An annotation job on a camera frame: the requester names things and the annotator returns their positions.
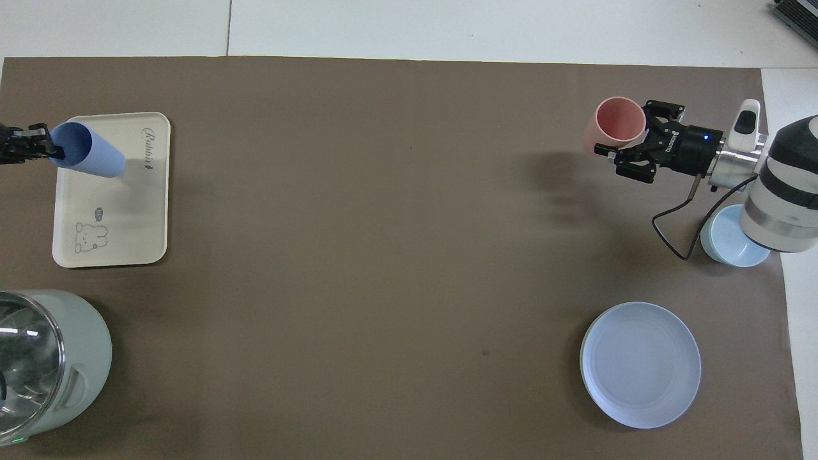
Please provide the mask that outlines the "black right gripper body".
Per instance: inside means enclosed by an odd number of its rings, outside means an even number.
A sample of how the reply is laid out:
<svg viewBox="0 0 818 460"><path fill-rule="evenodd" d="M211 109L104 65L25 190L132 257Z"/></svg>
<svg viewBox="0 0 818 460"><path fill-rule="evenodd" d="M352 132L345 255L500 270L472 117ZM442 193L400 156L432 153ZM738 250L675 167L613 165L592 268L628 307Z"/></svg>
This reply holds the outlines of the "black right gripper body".
<svg viewBox="0 0 818 460"><path fill-rule="evenodd" d="M722 145L723 131L692 125L670 129L669 134L663 143L662 166L690 176L707 174Z"/></svg>

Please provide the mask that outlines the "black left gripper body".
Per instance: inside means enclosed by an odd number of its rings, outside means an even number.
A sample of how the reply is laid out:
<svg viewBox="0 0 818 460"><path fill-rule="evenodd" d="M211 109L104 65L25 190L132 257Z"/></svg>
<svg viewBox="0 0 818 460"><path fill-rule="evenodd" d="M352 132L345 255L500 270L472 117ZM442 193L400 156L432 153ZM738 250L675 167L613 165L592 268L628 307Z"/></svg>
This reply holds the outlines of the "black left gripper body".
<svg viewBox="0 0 818 460"><path fill-rule="evenodd" d="M21 159L17 155L14 130L1 127L1 165L18 165Z"/></svg>

